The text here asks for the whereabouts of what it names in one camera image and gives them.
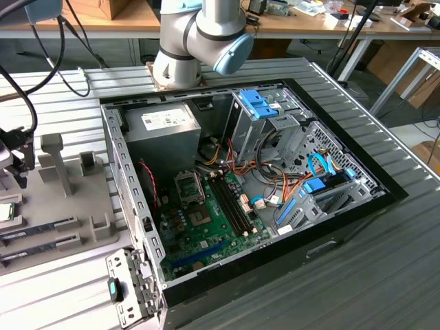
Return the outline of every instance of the aluminum table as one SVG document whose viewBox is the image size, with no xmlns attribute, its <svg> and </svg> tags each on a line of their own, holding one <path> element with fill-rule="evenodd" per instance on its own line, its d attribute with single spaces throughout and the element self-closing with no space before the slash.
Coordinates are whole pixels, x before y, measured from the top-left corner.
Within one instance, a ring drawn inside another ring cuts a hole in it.
<svg viewBox="0 0 440 330">
<path fill-rule="evenodd" d="M 107 161 L 98 98 L 145 93 L 153 82 L 143 67 L 86 70 L 93 91 L 79 100 L 55 77 L 31 99 L 38 136 L 63 134 L 65 159 L 94 150 Z M 16 74 L 33 86 L 41 74 Z M 86 90 L 74 71 L 65 77 Z M 210 86 L 294 78 L 409 193 L 347 244 L 182 329 L 437 329 L 440 321 L 440 179 L 360 103 L 303 58 L 249 60 L 221 77 L 203 67 Z M 0 79 L 0 94 L 10 92 Z M 3 129 L 30 124 L 21 100 L 0 104 Z M 130 244 L 109 173 L 117 243 L 0 277 L 0 327 L 118 329 L 107 292 L 104 257 Z M 156 328 L 150 324 L 149 329 Z"/>
</svg>

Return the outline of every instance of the wooden desk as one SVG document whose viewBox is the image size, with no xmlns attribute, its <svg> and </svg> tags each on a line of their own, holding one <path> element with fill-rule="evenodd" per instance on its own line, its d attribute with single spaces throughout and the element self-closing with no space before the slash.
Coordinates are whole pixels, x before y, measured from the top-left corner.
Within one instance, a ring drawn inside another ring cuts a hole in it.
<svg viewBox="0 0 440 330">
<path fill-rule="evenodd" d="M 63 15 L 79 30 L 67 6 L 63 8 Z M 132 0 L 112 21 L 84 14 L 78 14 L 78 18 L 91 39 L 159 38 L 160 22 L 146 0 Z M 58 24 L 55 20 L 40 22 L 37 28 L 41 38 L 59 38 Z M 72 34 L 66 33 L 66 37 L 72 37 Z M 18 25 L 0 29 L 0 38 L 25 39 L 34 38 L 34 35 L 29 25 Z"/>
<path fill-rule="evenodd" d="M 243 0 L 243 9 L 247 10 L 248 3 L 249 0 Z M 347 0 L 344 3 L 344 8 L 349 13 L 352 13 L 353 4 Z M 380 14 L 380 16 L 382 21 L 373 22 L 371 27 L 362 29 L 358 36 L 359 39 L 440 39 L 440 31 L 433 33 L 407 32 L 390 20 L 394 15 Z M 325 26 L 324 21 L 325 16 L 323 14 L 312 17 L 293 8 L 290 9 L 290 16 L 263 14 L 259 17 L 257 38 L 338 39 L 344 36 L 347 30 L 346 27 L 329 29 Z M 255 33 L 255 29 L 252 26 L 248 26 L 247 30 L 248 32 Z"/>
</svg>

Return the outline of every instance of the power supply label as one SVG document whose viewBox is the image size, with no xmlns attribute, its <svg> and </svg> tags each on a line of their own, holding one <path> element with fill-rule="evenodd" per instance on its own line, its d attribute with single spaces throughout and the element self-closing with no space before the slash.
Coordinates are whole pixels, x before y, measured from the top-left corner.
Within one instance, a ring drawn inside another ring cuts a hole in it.
<svg viewBox="0 0 440 330">
<path fill-rule="evenodd" d="M 164 129 L 189 123 L 191 117 L 182 109 L 172 109 L 153 113 L 144 113 L 142 121 L 147 131 Z"/>
</svg>

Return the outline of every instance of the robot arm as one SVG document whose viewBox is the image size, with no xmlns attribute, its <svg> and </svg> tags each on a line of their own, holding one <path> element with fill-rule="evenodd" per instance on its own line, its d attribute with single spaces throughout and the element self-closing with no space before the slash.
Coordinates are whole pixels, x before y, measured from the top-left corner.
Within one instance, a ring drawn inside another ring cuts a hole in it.
<svg viewBox="0 0 440 330">
<path fill-rule="evenodd" d="M 204 62 L 223 75 L 248 59 L 254 39 L 245 33 L 239 0 L 163 0 L 160 50 L 153 66 L 159 85 L 194 87 Z"/>
</svg>

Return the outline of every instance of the ram slot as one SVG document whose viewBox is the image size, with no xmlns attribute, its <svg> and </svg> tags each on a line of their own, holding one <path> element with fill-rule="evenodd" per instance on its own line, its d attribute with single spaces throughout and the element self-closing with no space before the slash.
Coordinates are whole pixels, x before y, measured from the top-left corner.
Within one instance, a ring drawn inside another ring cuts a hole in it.
<svg viewBox="0 0 440 330">
<path fill-rule="evenodd" d="M 252 226 L 246 219 L 244 212 L 240 209 L 240 206 L 236 202 L 234 196 L 230 192 L 228 185 L 222 178 L 213 179 L 209 181 L 211 190 L 214 193 L 215 198 L 220 204 L 220 207 L 225 213 L 234 233 L 237 237 L 240 237 L 244 232 L 250 232 Z"/>
</svg>

